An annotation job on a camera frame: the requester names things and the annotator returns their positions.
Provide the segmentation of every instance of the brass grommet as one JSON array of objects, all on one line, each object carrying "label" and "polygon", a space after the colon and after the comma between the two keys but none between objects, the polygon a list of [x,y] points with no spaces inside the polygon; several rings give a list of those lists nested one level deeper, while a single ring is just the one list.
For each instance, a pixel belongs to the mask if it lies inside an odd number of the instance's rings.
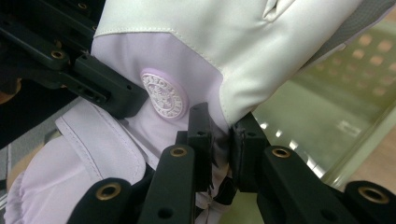
[{"label": "brass grommet", "polygon": [[187,150],[183,147],[175,147],[171,149],[171,155],[173,157],[182,157],[187,155]]},{"label": "brass grommet", "polygon": [[374,189],[371,187],[359,187],[358,192],[363,198],[367,199],[372,203],[389,203],[388,195],[384,194],[379,189]]},{"label": "brass grommet", "polygon": [[279,158],[288,158],[291,154],[283,148],[275,148],[272,150],[273,154]]},{"label": "brass grommet", "polygon": [[50,53],[50,56],[52,56],[52,58],[54,58],[54,59],[63,59],[64,58],[64,54],[59,50],[53,50]]},{"label": "brass grommet", "polygon": [[85,3],[78,3],[78,7],[81,9],[87,9],[88,6]]},{"label": "brass grommet", "polygon": [[121,192],[121,185],[117,182],[109,183],[96,191],[96,198],[100,201],[107,201],[117,197]]}]

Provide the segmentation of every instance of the white garment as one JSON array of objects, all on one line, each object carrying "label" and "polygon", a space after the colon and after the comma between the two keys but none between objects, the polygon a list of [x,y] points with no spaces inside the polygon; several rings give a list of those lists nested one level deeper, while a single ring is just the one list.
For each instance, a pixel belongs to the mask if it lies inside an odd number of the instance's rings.
[{"label": "white garment", "polygon": [[[122,125],[84,101],[59,119],[64,136],[12,186],[7,223],[65,223],[96,181],[135,183],[144,161],[156,168],[177,131],[187,130],[188,109],[202,102],[214,121],[215,196],[229,173],[231,125],[295,74],[360,2],[107,0],[92,55],[149,99]],[[197,195],[197,205],[205,209],[198,223],[217,223],[227,210],[207,194]]]}]

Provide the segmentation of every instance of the stitching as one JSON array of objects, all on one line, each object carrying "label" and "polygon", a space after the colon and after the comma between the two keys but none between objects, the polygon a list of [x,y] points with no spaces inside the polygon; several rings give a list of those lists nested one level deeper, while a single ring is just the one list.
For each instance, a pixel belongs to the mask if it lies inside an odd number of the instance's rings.
[{"label": "stitching", "polygon": [[159,159],[157,159],[157,157],[151,151],[144,147],[144,145],[136,137],[129,133],[127,128],[123,126],[121,126],[121,128],[126,132],[126,134],[130,137],[131,141],[134,142],[134,144],[138,147],[142,154],[146,154],[146,157],[144,157],[148,159],[148,165],[151,166],[151,168],[153,169],[154,167],[157,167]]},{"label": "stitching", "polygon": [[60,117],[59,121],[66,128],[66,131],[69,133],[69,136],[76,142],[78,149],[84,153],[85,157],[88,159],[88,162],[90,163],[91,168],[94,170],[96,176],[99,179],[103,179],[102,174],[100,174],[100,171],[97,168],[97,165],[95,164],[94,160],[92,159],[92,156],[90,155],[89,151],[86,149],[84,144],[77,138],[76,134],[73,132],[73,130],[67,124],[66,120],[63,117]]},{"label": "stitching", "polygon": [[[129,151],[130,153],[132,153],[132,155],[134,156],[134,158],[138,161],[138,158],[136,156],[136,153],[128,148],[128,143],[126,141],[126,139],[122,136],[122,134],[120,134],[120,132],[116,129],[115,125],[110,122],[110,119],[106,118],[106,114],[103,113],[103,111],[100,111],[96,106],[93,106],[93,109],[96,113],[98,113],[98,115],[104,120],[104,122],[110,126],[110,128],[113,130],[113,133],[116,134],[116,136],[121,140],[121,142],[123,143],[123,146],[127,149],[127,151]],[[135,177],[137,176],[137,174],[139,173],[140,169],[142,168],[139,164],[136,165],[137,169],[134,171],[134,175],[133,175],[133,179],[135,179]]]},{"label": "stitching", "polygon": [[173,34],[177,39],[179,39],[183,44],[187,45],[190,49],[195,51],[198,55],[200,55],[202,58],[204,58],[207,62],[212,64],[212,66],[216,67],[220,73],[224,76],[225,74],[222,73],[222,69],[220,66],[217,65],[217,63],[208,58],[206,55],[204,55],[198,48],[196,48],[193,44],[189,43],[186,38],[182,34],[180,34],[178,31],[172,29],[172,28],[161,28],[161,27],[139,27],[139,28],[120,28],[120,29],[109,29],[109,30],[104,30],[101,32],[96,33],[95,37],[99,35],[112,35],[114,33],[127,33],[127,32],[166,32],[166,33],[171,33]]},{"label": "stitching", "polygon": [[17,186],[18,189],[15,189],[15,191],[18,193],[18,196],[17,196],[17,197],[18,197],[18,201],[17,201],[17,204],[15,204],[15,206],[18,205],[18,208],[19,208],[19,209],[17,209],[18,211],[16,211],[16,213],[18,213],[17,215],[20,215],[18,221],[21,221],[22,224],[27,223],[27,222],[24,220],[26,211],[25,211],[24,207],[22,206],[22,198],[23,198],[23,195],[24,195],[24,193],[22,192],[22,181],[23,181],[23,179],[24,179],[25,173],[26,173],[26,171],[22,171],[22,172],[17,176],[17,178],[14,180],[14,183],[12,184],[12,187],[13,187],[13,188],[16,188],[15,186],[18,185],[18,186]]},{"label": "stitching", "polygon": [[224,103],[225,100],[224,100],[224,94],[223,94],[223,91],[222,91],[222,89],[224,88],[224,83],[225,82],[226,82],[226,78],[224,78],[223,82],[221,83],[221,85],[219,87],[219,101],[220,101],[221,109],[223,111],[223,115],[225,117],[225,121],[227,122],[228,126],[231,127],[232,124],[230,122],[230,116],[228,114],[227,107],[225,106],[225,103]]}]

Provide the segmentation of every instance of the circular logo patch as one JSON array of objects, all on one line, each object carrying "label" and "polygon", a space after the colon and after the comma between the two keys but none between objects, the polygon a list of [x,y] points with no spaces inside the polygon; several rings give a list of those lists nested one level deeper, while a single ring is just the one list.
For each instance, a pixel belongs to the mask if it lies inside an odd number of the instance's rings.
[{"label": "circular logo patch", "polygon": [[160,75],[154,75],[151,72],[144,72],[141,75],[143,85],[155,110],[166,119],[182,117],[187,107],[184,91],[165,79],[165,74],[156,73]]}]

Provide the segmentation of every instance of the glass surface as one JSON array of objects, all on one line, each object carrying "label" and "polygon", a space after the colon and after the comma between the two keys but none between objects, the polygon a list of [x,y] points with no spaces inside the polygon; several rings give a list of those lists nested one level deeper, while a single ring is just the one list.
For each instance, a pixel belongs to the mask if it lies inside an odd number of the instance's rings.
[{"label": "glass surface", "polygon": [[395,106],[395,44],[396,26],[382,21],[288,81],[254,111],[271,144],[295,149],[319,177],[345,165]]}]

